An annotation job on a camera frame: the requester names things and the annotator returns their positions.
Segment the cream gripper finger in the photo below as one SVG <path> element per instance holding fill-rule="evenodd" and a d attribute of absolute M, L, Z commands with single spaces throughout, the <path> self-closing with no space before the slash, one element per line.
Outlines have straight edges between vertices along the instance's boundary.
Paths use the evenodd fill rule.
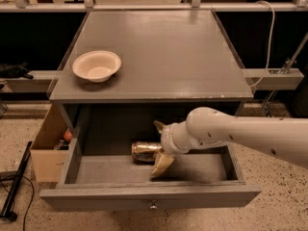
<path fill-rule="evenodd" d="M 174 157 L 165 153 L 158 153 L 155 158 L 155 164 L 152 169 L 151 175 L 153 177 L 159 177 L 165 173 L 165 171 L 174 162 Z"/>
<path fill-rule="evenodd" d="M 156 127 L 158 133 L 159 133 L 159 134 L 162 134 L 163 131 L 164 131 L 164 129 L 165 129 L 165 127 L 166 127 L 166 126 L 164 125 L 164 123 L 161 122 L 161 121 L 158 121 L 158 120 L 154 120 L 154 121 L 153 121 L 153 124 L 154 124 L 154 126 Z"/>

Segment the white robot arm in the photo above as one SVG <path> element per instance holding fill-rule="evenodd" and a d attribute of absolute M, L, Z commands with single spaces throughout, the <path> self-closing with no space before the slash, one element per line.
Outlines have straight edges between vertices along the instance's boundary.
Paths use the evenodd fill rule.
<path fill-rule="evenodd" d="M 165 173 L 177 155 L 231 142 L 308 167 L 307 118 L 234 116 L 201 107 L 192 110 L 183 122 L 154 124 L 162 146 L 152 170 L 154 177 Z"/>

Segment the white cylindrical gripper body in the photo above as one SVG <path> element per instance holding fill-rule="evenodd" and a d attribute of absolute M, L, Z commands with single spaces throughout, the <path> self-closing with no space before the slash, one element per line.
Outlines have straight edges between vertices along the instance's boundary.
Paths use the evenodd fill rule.
<path fill-rule="evenodd" d="M 186 122 L 164 125 L 161 132 L 161 145 L 170 155 L 188 153 L 192 148 Z"/>

